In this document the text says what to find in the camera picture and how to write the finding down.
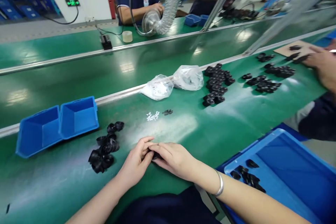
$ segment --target blue storage box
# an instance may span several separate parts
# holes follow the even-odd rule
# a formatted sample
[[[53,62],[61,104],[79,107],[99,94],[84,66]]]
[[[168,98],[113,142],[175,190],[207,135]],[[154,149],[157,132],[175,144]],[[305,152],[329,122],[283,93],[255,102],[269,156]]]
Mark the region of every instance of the blue storage box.
[[[57,105],[21,120],[15,153],[29,158],[61,141],[59,113]]]
[[[266,193],[311,223],[336,220],[336,171],[283,129],[276,129],[224,167],[228,176],[252,159],[259,168],[249,173],[260,178]],[[244,223],[229,207],[236,223]]]
[[[99,127],[95,98],[79,99],[61,105],[60,134],[69,139]]]
[[[196,26],[200,22],[201,18],[194,14],[189,14],[185,17],[184,24],[188,26]]]
[[[199,21],[198,25],[203,27],[208,18],[209,18],[208,15],[201,15],[201,20]]]

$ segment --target black cable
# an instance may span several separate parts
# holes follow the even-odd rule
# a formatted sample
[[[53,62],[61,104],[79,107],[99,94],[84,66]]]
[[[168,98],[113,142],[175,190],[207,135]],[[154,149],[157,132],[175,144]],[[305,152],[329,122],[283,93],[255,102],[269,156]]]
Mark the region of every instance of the black cable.
[[[34,5],[31,3],[30,0],[25,0],[25,2],[26,2],[30,7],[32,7],[33,9],[35,9],[35,8],[34,8]],[[56,20],[54,20],[54,19],[51,19],[51,18],[45,16],[44,14],[41,14],[41,13],[39,13],[39,15],[42,16],[42,17],[44,17],[44,18],[46,18],[46,19],[49,19],[49,20],[51,20],[51,21],[53,21],[53,22],[55,22],[55,23],[58,23],[58,24],[60,24],[60,25],[65,25],[65,24],[66,24],[66,25],[70,25],[70,24],[72,24],[73,22],[75,22],[75,21],[77,20],[77,18],[78,18],[79,10],[78,10],[78,6],[77,6],[77,5],[76,5],[76,9],[77,9],[77,15],[76,15],[75,19],[72,20],[71,22],[68,22],[68,23],[61,23],[61,22],[58,22],[58,21],[56,21]]]

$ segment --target human hand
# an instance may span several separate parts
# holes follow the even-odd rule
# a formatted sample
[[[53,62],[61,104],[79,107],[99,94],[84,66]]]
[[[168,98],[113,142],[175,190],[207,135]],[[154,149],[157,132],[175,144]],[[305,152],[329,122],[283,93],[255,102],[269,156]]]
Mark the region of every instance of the human hand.
[[[141,138],[136,146],[129,152],[122,168],[116,175],[126,190],[135,186],[140,181],[151,163],[154,152],[150,151],[148,147],[157,145],[157,143],[150,142],[153,139],[154,137],[152,136]]]
[[[162,5],[162,3],[155,3],[153,5],[151,5],[152,8],[157,9],[160,12],[160,15],[163,14],[163,11],[165,9],[165,7]]]
[[[310,55],[303,63],[317,69],[320,82],[333,93],[336,93],[336,57],[329,51],[310,47],[314,54]]]
[[[182,145],[177,143],[159,143],[158,145],[149,146],[149,149],[159,153],[163,158],[153,160],[158,166],[184,180],[195,181],[198,160]]]

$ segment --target plastic bag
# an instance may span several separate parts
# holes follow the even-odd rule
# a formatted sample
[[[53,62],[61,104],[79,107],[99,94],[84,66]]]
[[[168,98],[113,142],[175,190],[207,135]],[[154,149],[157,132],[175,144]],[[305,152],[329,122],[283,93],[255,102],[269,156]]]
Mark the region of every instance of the plastic bag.
[[[180,66],[173,75],[173,83],[176,88],[196,91],[203,87],[203,73],[199,66]]]
[[[153,100],[162,100],[169,97],[174,88],[170,78],[165,75],[157,75],[154,79],[147,82],[146,86],[140,90],[140,93]]]

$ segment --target silver bracelet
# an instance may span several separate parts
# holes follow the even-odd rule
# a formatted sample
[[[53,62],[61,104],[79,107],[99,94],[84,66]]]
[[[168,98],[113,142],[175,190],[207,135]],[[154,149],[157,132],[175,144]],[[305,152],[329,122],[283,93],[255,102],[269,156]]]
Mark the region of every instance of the silver bracelet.
[[[222,178],[222,175],[219,171],[215,170],[219,176],[219,181],[220,181],[220,188],[218,190],[218,192],[216,194],[214,194],[214,196],[218,197],[219,195],[221,195],[223,193],[223,190],[224,190],[224,182],[223,182],[223,178]]]

